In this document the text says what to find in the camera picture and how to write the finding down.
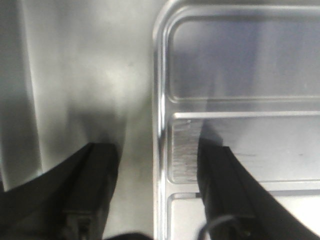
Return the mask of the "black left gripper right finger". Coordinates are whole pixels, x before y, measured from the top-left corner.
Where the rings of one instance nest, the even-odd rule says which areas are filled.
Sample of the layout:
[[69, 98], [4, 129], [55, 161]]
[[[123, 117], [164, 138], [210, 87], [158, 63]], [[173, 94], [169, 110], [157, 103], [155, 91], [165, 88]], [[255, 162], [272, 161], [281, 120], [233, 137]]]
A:
[[197, 182], [212, 240], [318, 240], [242, 166], [231, 149], [200, 138]]

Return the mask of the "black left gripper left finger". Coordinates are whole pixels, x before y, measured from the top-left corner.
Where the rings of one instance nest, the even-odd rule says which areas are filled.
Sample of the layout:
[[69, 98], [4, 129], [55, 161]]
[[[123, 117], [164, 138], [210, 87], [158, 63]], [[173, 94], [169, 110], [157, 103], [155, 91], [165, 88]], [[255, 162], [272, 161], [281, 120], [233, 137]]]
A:
[[102, 239], [118, 172], [114, 144], [88, 143], [41, 176], [1, 192], [1, 239]]

